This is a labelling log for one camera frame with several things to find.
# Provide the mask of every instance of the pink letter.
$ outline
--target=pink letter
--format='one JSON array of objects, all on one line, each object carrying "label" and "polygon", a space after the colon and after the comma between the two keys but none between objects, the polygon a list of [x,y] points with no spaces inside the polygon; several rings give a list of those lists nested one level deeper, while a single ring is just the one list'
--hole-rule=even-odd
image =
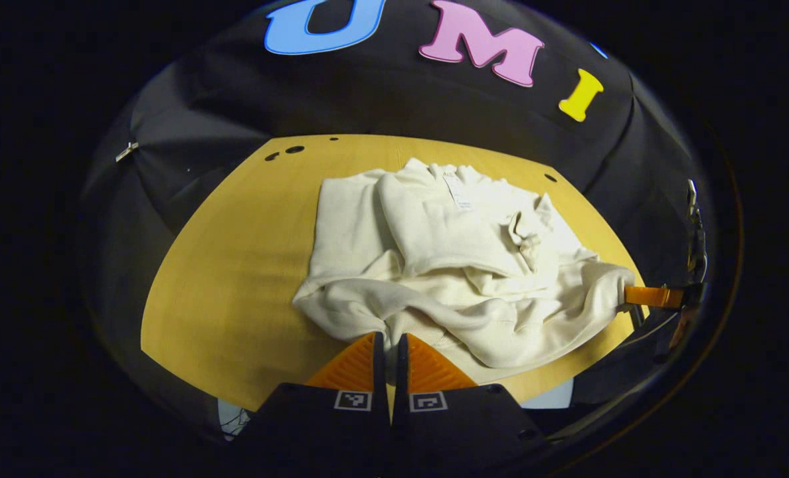
[{"label": "pink letter", "polygon": [[474,66],[482,68],[503,53],[503,61],[493,64],[492,72],[514,84],[533,86],[531,70],[537,52],[545,43],[518,28],[492,36],[480,14],[473,9],[445,0],[434,0],[433,5],[441,10],[441,18],[433,42],[418,49],[422,56],[459,63],[464,57],[456,50],[456,45],[462,37]]}]

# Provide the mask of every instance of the orange gripper pad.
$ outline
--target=orange gripper pad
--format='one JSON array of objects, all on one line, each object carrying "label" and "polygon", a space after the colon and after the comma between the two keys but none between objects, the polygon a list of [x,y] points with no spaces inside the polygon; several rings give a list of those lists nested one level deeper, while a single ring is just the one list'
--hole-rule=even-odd
[{"label": "orange gripper pad", "polygon": [[335,390],[373,392],[374,333],[368,333],[349,345],[306,384]]},{"label": "orange gripper pad", "polygon": [[412,333],[407,333],[406,338],[409,340],[409,382],[406,385],[408,393],[477,386],[468,375],[424,340],[416,338]]},{"label": "orange gripper pad", "polygon": [[665,287],[625,287],[625,303],[662,309],[680,309],[683,290]]}]

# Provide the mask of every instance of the clothing tag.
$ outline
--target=clothing tag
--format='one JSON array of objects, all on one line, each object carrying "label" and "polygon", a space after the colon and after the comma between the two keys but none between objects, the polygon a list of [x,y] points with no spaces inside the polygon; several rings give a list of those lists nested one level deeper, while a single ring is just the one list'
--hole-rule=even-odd
[{"label": "clothing tag", "polygon": [[462,181],[459,181],[455,173],[444,173],[442,178],[445,179],[448,190],[450,191],[450,196],[453,197],[453,202],[456,203],[458,208],[464,209],[465,211],[474,209],[470,200],[465,196],[465,188],[462,186]]}]

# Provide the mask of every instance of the wooden table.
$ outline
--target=wooden table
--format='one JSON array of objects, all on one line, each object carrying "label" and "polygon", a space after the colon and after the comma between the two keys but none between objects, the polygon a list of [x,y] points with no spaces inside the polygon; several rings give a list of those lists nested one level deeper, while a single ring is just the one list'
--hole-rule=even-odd
[{"label": "wooden table", "polygon": [[[286,152],[294,146],[303,149]],[[280,382],[306,381],[347,345],[291,306],[309,267],[321,181],[377,167],[397,171],[410,157],[470,164],[494,179],[549,193],[584,247],[633,270],[643,285],[610,226],[552,167],[428,139],[276,138],[207,197],[170,247],[143,312],[142,350],[195,387],[249,410]],[[619,314],[570,354],[497,383],[524,402],[582,372],[631,332],[629,315]]]}]

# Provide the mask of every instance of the white sweatshirt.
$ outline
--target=white sweatshirt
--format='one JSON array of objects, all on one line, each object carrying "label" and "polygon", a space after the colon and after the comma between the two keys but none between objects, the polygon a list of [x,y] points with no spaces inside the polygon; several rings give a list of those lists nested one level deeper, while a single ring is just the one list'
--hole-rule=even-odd
[{"label": "white sweatshirt", "polygon": [[412,158],[324,180],[292,303],[344,341],[379,331],[394,352],[412,333],[485,383],[591,339],[632,284],[580,245],[549,196]]}]

